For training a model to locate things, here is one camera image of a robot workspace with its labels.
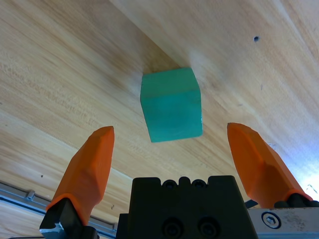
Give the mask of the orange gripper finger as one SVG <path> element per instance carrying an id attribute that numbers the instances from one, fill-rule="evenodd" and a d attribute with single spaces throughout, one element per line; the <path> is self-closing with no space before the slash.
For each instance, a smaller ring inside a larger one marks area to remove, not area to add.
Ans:
<path id="1" fill-rule="evenodd" d="M 44 238 L 99 238 L 88 222 L 106 191 L 114 142 L 114 127 L 102 127 L 72 157 L 39 227 Z"/>
<path id="2" fill-rule="evenodd" d="M 262 208 L 318 207 L 278 153 L 261 136 L 240 123 L 227 125 L 233 161 L 246 194 Z"/>

